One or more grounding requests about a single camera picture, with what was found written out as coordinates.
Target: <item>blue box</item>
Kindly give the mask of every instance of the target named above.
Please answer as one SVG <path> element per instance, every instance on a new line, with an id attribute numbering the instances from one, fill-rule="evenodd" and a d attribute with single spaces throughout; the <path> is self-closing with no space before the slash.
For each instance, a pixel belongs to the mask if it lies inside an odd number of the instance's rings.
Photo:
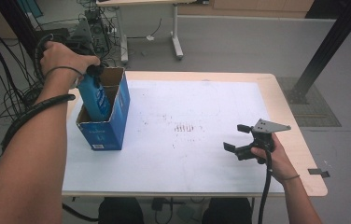
<path id="1" fill-rule="evenodd" d="M 77 126 L 93 150 L 121 150 L 129 112 L 130 94 L 123 68 L 106 68 L 100 76 L 111 104 L 108 121 L 91 121 L 82 106 Z"/>

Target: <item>background table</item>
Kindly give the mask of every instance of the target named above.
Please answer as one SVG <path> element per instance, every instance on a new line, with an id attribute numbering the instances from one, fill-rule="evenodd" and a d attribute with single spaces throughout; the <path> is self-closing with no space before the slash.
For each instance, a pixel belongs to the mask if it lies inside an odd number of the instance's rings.
<path id="1" fill-rule="evenodd" d="M 128 48 L 127 48 L 127 36 L 123 31 L 123 18 L 121 13 L 122 7 L 134 7 L 138 8 L 134 13 L 137 13 L 138 10 L 147 10 L 149 5 L 173 5 L 173 31 L 171 32 L 171 37 L 175 47 L 175 55 L 178 59 L 182 59 L 184 53 L 182 52 L 181 45 L 178 40 L 178 29 L 177 29 L 177 15 L 178 15 L 178 3 L 190 3 L 195 0 L 110 0 L 104 2 L 98 2 L 98 7 L 113 7 L 117 15 L 118 29 L 119 29 L 119 38 L 120 38 L 120 59 L 123 63 L 129 61 Z"/>
<path id="2" fill-rule="evenodd" d="M 240 73 L 176 73 L 176 72 L 126 72 L 126 77 L 131 80 L 131 110 L 126 126 L 126 134 L 122 151 L 92 151 L 82 134 L 76 127 L 75 118 L 81 102 L 77 103 L 74 111 L 71 113 L 67 123 L 68 130 L 68 156 L 66 172 L 63 184 L 63 195 L 100 195 L 100 196 L 260 196 L 263 190 L 265 166 L 258 165 L 254 160 L 238 161 L 231 153 L 225 151 L 222 147 L 222 141 L 238 145 L 236 138 L 244 137 L 237 131 L 234 132 L 235 138 L 230 140 L 226 137 L 220 137 L 216 140 L 218 146 L 209 148 L 196 147 L 199 139 L 188 137 L 186 134 L 191 129 L 191 122 L 172 123 L 175 134 L 180 134 L 181 145 L 169 143 L 162 150 L 170 150 L 160 152 L 154 149 L 155 144 L 159 145 L 164 138 L 165 130 L 158 130 L 155 135 L 148 139 L 152 142 L 151 146 L 145 146 L 147 139 L 141 145 L 138 139 L 132 139 L 132 133 L 137 133 L 138 129 L 144 129 L 144 116 L 138 116 L 136 106 L 142 105 L 141 102 L 134 102 L 133 98 L 138 92 L 144 94 L 144 88 L 147 90 L 147 83 L 138 82 L 136 80 L 160 80 L 183 83 L 184 81 L 192 81 L 199 85 L 209 85 L 217 88 L 231 83 L 241 84 L 242 86 L 257 87 L 258 93 L 255 95 L 239 96 L 234 95 L 234 99 L 238 97 L 244 98 L 247 104 L 254 105 L 243 108 L 256 108 L 261 106 L 258 102 L 261 99 L 263 109 L 257 112 L 257 116 L 266 116 L 271 121 L 290 125 L 292 130 L 278 133 L 280 141 L 283 143 L 289 158 L 301 175 L 302 182 L 310 196 L 324 196 L 327 194 L 327 188 L 320 175 L 309 175 L 308 168 L 316 168 L 316 164 L 305 144 L 301 131 L 293 118 L 288 104 L 281 92 L 277 81 L 273 75 L 269 74 L 240 74 Z M 217 92 L 216 94 L 229 94 L 229 91 L 237 91 L 237 89 Z M 207 92 L 208 96 L 216 97 L 213 92 Z M 157 122 L 160 123 L 164 118 L 156 116 Z M 184 129 L 187 133 L 177 133 L 176 125 L 179 129 Z M 174 148 L 180 151 L 174 154 Z M 210 157 L 210 153 L 215 153 L 215 157 Z M 281 186 L 273 181 L 270 196 L 283 195 Z"/>

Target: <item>floor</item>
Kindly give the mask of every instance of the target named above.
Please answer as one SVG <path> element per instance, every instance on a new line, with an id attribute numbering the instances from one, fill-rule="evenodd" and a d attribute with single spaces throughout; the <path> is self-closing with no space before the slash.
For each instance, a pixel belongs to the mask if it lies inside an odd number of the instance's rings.
<path id="1" fill-rule="evenodd" d="M 333 25 L 333 20 L 291 20 L 232 17 L 179 17 L 179 39 L 184 51 L 179 61 L 168 38 L 171 27 L 163 20 L 154 41 L 130 39 L 127 70 L 143 71 L 195 71 L 195 72 L 253 72 L 272 73 L 277 77 L 299 77 L 316 52 L 321 41 Z M 142 27 L 143 31 L 154 31 Z M 12 50 L 20 55 L 18 48 Z M 21 76 L 15 75 L 17 83 Z M 304 127 L 302 134 L 319 168 L 330 172 L 325 179 L 329 194 L 312 198 L 324 223 L 351 223 L 351 34 L 339 48 L 315 83 L 342 127 Z M 3 111 L 3 87 L 0 85 L 0 112 Z M 0 142 L 10 121 L 0 120 Z M 78 212 L 97 217 L 101 198 L 64 198 Z M 151 199 L 139 198 L 147 224 L 154 222 L 150 209 Z M 200 219 L 208 199 L 181 198 L 195 210 L 194 218 Z M 254 221 L 257 221 L 260 200 L 257 199 Z M 170 215 L 158 214 L 163 223 Z M 287 223 L 284 198 L 267 201 L 264 221 Z M 87 223 L 64 212 L 63 223 Z M 174 215 L 170 223 L 185 223 Z"/>

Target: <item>person's right arm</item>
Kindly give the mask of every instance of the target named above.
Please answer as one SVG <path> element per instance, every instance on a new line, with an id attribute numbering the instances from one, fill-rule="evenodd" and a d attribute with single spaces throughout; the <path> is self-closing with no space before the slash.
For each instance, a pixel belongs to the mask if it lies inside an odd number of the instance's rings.
<path id="1" fill-rule="evenodd" d="M 289 223 L 321 223 L 321 219 L 310 202 L 301 179 L 296 177 L 298 173 L 289 160 L 286 151 L 274 133 L 272 138 L 274 140 L 274 152 L 272 153 L 273 176 L 284 187 Z M 253 147 L 251 152 L 266 159 L 263 149 Z"/>

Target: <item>black pants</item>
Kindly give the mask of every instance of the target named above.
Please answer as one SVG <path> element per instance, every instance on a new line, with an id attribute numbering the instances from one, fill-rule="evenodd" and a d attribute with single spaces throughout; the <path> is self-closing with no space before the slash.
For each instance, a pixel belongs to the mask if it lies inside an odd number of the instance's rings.
<path id="1" fill-rule="evenodd" d="M 144 224 L 135 198 L 105 198 L 99 208 L 99 224 Z M 212 198 L 202 224 L 251 224 L 247 198 Z"/>

